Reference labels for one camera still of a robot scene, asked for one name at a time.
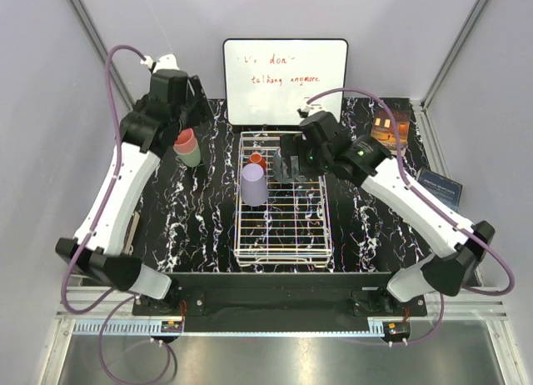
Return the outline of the grey faceted mug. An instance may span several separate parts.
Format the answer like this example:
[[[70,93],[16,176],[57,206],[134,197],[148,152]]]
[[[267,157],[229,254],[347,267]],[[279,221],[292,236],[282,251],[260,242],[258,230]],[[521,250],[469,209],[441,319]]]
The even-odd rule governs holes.
[[[297,155],[285,159],[279,147],[273,155],[273,176],[281,184],[303,183],[306,177],[302,174],[300,161]]]

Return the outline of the pink plastic cup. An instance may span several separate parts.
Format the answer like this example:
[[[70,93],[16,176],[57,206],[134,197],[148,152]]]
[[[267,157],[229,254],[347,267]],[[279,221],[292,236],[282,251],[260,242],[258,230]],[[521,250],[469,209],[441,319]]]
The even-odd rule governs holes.
[[[192,128],[181,131],[173,144],[173,149],[177,154],[192,153],[196,147],[197,140]]]

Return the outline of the orange ceramic mug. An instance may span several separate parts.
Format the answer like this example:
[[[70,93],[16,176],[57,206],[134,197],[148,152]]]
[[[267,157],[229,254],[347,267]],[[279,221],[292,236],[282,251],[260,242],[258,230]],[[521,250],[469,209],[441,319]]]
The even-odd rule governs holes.
[[[259,152],[253,152],[248,158],[247,163],[256,164],[260,166],[264,171],[267,170],[267,161]]]

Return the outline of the green plastic cup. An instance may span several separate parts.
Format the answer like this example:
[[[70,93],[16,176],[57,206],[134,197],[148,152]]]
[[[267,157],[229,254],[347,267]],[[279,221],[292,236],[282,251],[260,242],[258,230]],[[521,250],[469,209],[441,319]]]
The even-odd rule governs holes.
[[[175,145],[173,149],[177,157],[187,167],[194,168],[194,167],[197,167],[201,163],[202,155],[201,155],[200,148],[198,146],[195,146],[193,149],[191,149],[188,152],[183,152],[181,149],[177,147],[177,145]]]

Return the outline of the lilac plastic cup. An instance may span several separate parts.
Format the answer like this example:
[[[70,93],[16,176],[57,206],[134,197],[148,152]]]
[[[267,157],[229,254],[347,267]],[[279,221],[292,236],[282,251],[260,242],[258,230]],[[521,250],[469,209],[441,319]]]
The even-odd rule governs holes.
[[[267,180],[259,164],[249,163],[242,169],[241,197],[250,207],[261,206],[267,201]]]

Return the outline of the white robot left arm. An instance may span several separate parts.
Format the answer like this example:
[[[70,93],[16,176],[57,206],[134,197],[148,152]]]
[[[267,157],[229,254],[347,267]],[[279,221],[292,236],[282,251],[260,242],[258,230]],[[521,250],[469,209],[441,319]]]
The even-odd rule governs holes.
[[[90,213],[55,251],[82,273],[122,292],[151,298],[163,315],[180,303],[176,283],[123,251],[130,218],[151,175],[178,135],[213,118],[199,77],[177,69],[154,69],[147,94],[119,123],[120,145]]]

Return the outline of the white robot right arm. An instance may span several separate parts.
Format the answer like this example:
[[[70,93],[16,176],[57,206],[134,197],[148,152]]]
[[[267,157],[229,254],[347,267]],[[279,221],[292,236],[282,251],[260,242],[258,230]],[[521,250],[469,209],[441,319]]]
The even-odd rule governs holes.
[[[428,243],[431,255],[397,271],[378,294],[379,308],[397,315],[412,298],[433,291],[455,296],[486,255],[495,229],[449,209],[414,178],[404,174],[391,152],[370,135],[351,138],[330,112],[303,119],[299,130],[280,138],[286,178],[331,173],[373,195]]]

